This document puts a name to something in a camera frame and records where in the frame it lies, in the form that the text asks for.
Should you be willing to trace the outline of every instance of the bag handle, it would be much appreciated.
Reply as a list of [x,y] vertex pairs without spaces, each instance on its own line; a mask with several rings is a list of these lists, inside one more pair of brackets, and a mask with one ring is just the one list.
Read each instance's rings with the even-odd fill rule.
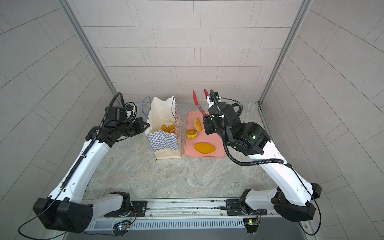
[[146,116],[148,119],[149,117],[147,116],[147,114],[145,114],[144,110],[143,110],[143,104],[144,104],[144,101],[149,98],[149,110],[151,109],[151,98],[150,96],[147,96],[146,98],[144,98],[143,102],[141,103],[141,111],[143,112],[144,116]]

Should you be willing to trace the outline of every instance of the marble countertop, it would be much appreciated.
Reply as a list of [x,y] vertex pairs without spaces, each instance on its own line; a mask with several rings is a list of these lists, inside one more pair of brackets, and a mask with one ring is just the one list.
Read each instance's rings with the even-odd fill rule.
[[[207,104],[202,107],[208,110]],[[178,103],[178,108],[182,119],[181,158],[156,160],[144,134],[117,142],[98,165],[84,199],[96,199],[112,191],[128,192],[133,199],[239,197],[247,188],[267,190],[277,186],[260,166],[238,166],[227,156],[185,156],[187,114],[198,108],[194,103]],[[148,113],[148,104],[144,111]],[[140,106],[137,116],[146,119]],[[244,104],[240,119],[263,126],[255,103]],[[250,161],[249,157],[231,148],[230,152],[239,161]]]

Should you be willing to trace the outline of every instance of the mango slice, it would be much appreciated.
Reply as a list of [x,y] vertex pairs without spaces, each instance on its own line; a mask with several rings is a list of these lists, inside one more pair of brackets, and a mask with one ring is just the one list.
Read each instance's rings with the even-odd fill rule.
[[188,129],[186,132],[185,132],[185,136],[188,138],[188,139],[195,139],[197,137],[197,131],[194,130],[194,129]]
[[208,154],[216,150],[214,146],[205,142],[195,144],[195,148],[202,154]]
[[199,118],[193,119],[193,129],[199,132],[202,130]]

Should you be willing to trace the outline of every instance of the blue rope handle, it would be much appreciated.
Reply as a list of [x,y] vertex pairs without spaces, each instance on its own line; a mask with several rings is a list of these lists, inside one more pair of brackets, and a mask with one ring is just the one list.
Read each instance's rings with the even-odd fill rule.
[[170,111],[172,112],[173,118],[176,119],[176,118],[175,118],[175,114],[173,114],[173,100],[175,100],[175,110],[176,110],[176,98],[173,97],[173,99],[172,99],[172,105],[170,106]]
[[151,109],[151,98],[149,96],[147,96],[146,98],[144,98],[143,102],[141,103],[141,111],[143,112],[144,116],[146,116],[148,119],[149,117],[147,116],[147,114],[145,114],[144,110],[143,110],[143,104],[144,104],[144,101],[149,98],[149,110]]

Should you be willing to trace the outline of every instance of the wire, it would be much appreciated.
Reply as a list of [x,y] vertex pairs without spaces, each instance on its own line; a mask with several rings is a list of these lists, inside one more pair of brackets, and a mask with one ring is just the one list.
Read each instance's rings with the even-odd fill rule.
[[59,192],[59,194],[55,197],[55,199],[53,200],[53,202],[51,202],[51,204],[50,204],[44,211],[42,211],[39,215],[35,216],[35,217],[32,218],[31,220],[29,220],[29,221],[23,223],[23,224],[19,227],[19,229],[18,229],[17,231],[19,232],[19,234],[20,234],[21,236],[26,237],[26,238],[29,238],[29,239],[33,239],[33,240],[49,240],[49,239],[54,239],[54,238],[60,237],[61,235],[64,235],[64,234],[67,233],[67,232],[65,232],[65,233],[62,233],[62,234],[57,235],[57,236],[55,236],[55,237],[41,239],[41,238],[28,237],[27,235],[23,234],[23,233],[20,231],[21,228],[22,228],[25,224],[29,223],[30,221],[32,221],[33,219],[37,218],[38,216],[40,216],[41,214],[43,214],[45,211],[47,211],[48,208],[49,208],[50,206],[52,206],[52,204],[53,204],[53,203],[56,201],[56,199],[59,197],[60,193],[61,193],[61,192]]
[[112,234],[104,234],[104,233],[86,233],[86,232],[83,232],[87,235],[104,235],[104,236],[117,236],[117,235],[112,235]]

